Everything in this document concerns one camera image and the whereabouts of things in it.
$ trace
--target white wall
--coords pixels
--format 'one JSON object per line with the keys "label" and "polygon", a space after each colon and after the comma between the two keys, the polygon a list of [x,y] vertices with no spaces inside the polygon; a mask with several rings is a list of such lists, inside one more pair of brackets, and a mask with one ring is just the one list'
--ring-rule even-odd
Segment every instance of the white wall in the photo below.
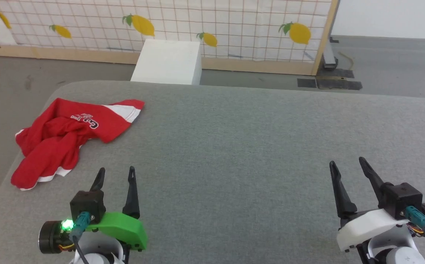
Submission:
{"label": "white wall", "polygon": [[425,39],[425,0],[340,0],[331,35]]}

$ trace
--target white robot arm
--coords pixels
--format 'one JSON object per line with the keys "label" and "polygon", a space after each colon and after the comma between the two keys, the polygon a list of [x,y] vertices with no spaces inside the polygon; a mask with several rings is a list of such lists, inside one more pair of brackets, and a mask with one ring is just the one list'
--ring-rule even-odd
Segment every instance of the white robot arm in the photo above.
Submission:
{"label": "white robot arm", "polygon": [[410,184],[383,182],[360,157],[365,176],[379,201],[379,209],[357,212],[341,182],[335,162],[330,162],[333,191],[341,228],[337,242],[341,251],[356,248],[363,264],[425,264],[413,238],[425,237],[425,203]]}
{"label": "white robot arm", "polygon": [[[129,257],[126,256],[129,250],[117,239],[102,232],[85,232],[79,245],[89,264],[125,264],[125,259],[118,259],[117,256]],[[84,264],[78,251],[75,251],[74,259],[69,264]]]}

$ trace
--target white foam block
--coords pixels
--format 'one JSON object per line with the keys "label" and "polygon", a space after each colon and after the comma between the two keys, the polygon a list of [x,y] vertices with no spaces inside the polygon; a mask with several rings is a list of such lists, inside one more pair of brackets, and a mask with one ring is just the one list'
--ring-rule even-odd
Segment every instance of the white foam block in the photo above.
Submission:
{"label": "white foam block", "polygon": [[199,85],[201,70],[199,42],[146,40],[131,81]]}

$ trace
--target green led light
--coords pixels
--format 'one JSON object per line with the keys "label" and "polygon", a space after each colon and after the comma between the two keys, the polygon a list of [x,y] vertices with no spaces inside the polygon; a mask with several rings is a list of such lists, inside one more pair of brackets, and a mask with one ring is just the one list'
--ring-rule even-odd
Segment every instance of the green led light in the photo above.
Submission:
{"label": "green led light", "polygon": [[69,231],[74,227],[73,220],[67,219],[61,223],[61,229],[64,231]]}

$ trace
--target gray table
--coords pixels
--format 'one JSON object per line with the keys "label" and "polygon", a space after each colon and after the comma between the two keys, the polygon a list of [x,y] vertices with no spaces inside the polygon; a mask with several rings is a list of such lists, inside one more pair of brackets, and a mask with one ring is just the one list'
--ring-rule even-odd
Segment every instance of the gray table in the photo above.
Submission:
{"label": "gray table", "polygon": [[[0,188],[0,264],[67,263],[73,254],[39,252],[39,229],[69,217],[102,166],[108,211],[122,209],[137,169],[149,243],[134,264],[358,264],[337,247],[331,160],[359,209],[377,206],[360,155],[425,199],[425,99],[115,81],[75,82],[56,97],[146,104],[114,142],[84,145],[66,177],[21,192],[10,184],[16,158]],[[416,243],[425,256],[425,239]]]}

